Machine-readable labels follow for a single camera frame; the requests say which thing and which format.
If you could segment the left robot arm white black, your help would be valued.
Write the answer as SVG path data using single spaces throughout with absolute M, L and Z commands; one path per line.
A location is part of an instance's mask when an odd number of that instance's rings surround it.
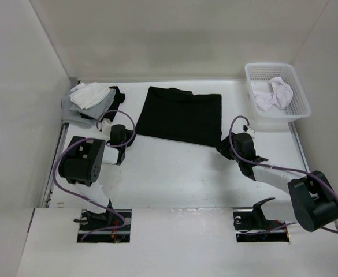
M 101 230 L 111 228 L 114 218 L 110 212 L 112 202 L 98 181 L 102 165 L 121 165 L 135 136 L 133 130 L 128 130 L 122 124 L 113 125 L 109 129 L 107 140 L 74 136 L 54 170 L 55 174 L 74 185 L 77 191 L 73 192 L 58 185 L 60 189 L 103 209 L 94 215 L 93 220 Z

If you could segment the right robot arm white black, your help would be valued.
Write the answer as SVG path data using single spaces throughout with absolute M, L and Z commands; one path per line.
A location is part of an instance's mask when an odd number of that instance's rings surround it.
M 271 165 L 256 154 L 253 139 L 247 133 L 231 133 L 216 149 L 234 160 L 245 177 L 289 194 L 295 219 L 306 231 L 314 232 L 338 219 L 338 196 L 322 172 Z

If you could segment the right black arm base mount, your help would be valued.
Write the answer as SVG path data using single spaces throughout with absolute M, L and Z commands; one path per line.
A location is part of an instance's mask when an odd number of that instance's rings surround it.
M 285 222 L 269 220 L 263 213 L 262 205 L 271 200 L 274 200 L 274 197 L 256 202 L 252 207 L 233 210 L 233 226 L 238 243 L 289 242 Z

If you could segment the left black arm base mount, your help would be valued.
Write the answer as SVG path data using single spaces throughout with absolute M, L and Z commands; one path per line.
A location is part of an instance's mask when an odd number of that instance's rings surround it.
M 131 239 L 132 210 L 116 210 L 120 216 L 109 211 L 95 213 L 82 210 L 74 222 L 79 224 L 78 243 L 129 243 Z

